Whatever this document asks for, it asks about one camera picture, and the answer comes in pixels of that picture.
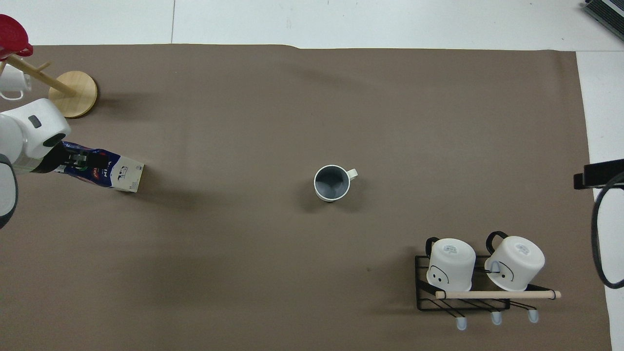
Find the mug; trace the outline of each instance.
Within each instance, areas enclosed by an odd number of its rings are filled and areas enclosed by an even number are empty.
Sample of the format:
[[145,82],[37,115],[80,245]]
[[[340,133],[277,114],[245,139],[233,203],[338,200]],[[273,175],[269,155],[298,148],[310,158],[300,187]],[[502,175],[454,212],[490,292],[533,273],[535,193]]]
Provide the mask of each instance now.
[[0,14],[0,61],[9,55],[32,55],[32,45],[28,44],[28,34],[24,27],[12,17]]
[[[503,238],[494,250],[492,240]],[[501,289],[507,291],[524,291],[531,280],[544,266],[544,253],[531,241],[503,232],[493,232],[485,241],[490,257],[485,260],[484,268],[487,276]]]
[[334,164],[326,165],[314,176],[314,191],[325,202],[334,202],[347,194],[351,181],[358,176],[355,169],[346,171]]
[[[30,91],[31,77],[10,64],[4,66],[0,74],[0,96],[7,100],[20,100],[24,97],[25,91]],[[2,92],[19,91],[19,97],[6,97]]]
[[459,239],[430,237],[425,244],[429,258],[427,281],[445,291],[468,291],[477,255]]

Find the white mug handle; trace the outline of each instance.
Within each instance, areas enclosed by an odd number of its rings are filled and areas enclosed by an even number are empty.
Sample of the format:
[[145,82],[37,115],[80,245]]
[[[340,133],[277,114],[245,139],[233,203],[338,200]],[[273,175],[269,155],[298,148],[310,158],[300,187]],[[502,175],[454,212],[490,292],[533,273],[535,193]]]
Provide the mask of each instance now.
[[347,176],[349,176],[349,180],[353,180],[353,178],[358,176],[358,172],[354,168],[347,172]]
[[3,98],[10,100],[10,101],[16,101],[16,100],[21,100],[24,97],[24,91],[21,90],[19,91],[19,97],[6,97],[4,96],[4,94],[0,91],[0,96],[2,96]]

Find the black cable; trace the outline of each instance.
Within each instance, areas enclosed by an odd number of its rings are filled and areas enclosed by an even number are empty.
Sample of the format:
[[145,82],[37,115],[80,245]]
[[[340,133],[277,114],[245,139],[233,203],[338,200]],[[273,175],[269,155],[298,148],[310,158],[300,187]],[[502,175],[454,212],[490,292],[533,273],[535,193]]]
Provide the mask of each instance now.
[[624,181],[624,172],[616,175],[611,178],[605,184],[605,187],[602,188],[598,197],[596,198],[596,203],[593,205],[592,211],[592,255],[593,255],[593,263],[596,266],[596,270],[598,271],[598,276],[600,280],[602,280],[603,284],[611,289],[619,289],[624,287],[624,279],[620,280],[617,283],[611,283],[607,277],[605,276],[604,271],[602,270],[602,259],[600,258],[600,241],[598,240],[598,209],[600,208],[600,204],[602,203],[602,198],[605,194],[611,189],[615,184]]

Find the mug handle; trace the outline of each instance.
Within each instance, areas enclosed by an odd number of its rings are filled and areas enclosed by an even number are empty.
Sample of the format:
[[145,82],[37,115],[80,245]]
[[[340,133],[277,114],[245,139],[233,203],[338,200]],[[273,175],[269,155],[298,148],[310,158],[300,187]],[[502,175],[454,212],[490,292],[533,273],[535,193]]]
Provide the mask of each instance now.
[[349,180],[353,180],[353,178],[358,176],[358,172],[354,168],[347,172],[347,176],[349,177]]
[[16,52],[17,55],[26,57],[32,55],[32,45],[26,44],[26,47],[20,52]]
[[487,248],[487,251],[490,253],[490,255],[494,253],[494,248],[492,247],[492,240],[494,240],[494,237],[497,235],[503,239],[509,236],[499,230],[495,232],[491,232],[490,235],[487,236],[487,240],[485,240],[485,247]]
[[437,237],[430,237],[429,239],[427,239],[427,243],[425,244],[425,254],[428,258],[431,258],[431,247],[433,246],[433,243],[438,240],[440,239],[438,239]]
[[17,101],[17,100],[21,100],[24,97],[24,91],[20,91],[19,92],[19,97],[6,97],[4,96],[4,94],[0,91],[0,96],[2,96],[3,98],[9,100],[9,101]]

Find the red mug handle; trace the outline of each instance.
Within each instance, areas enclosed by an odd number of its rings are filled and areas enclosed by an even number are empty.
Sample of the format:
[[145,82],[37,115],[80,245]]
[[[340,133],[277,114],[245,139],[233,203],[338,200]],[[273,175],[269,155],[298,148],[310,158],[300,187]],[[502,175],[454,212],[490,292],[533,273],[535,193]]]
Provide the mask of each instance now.
[[26,57],[26,56],[32,55],[32,45],[26,44],[26,47],[22,51],[16,52],[16,54],[20,55],[22,57]]

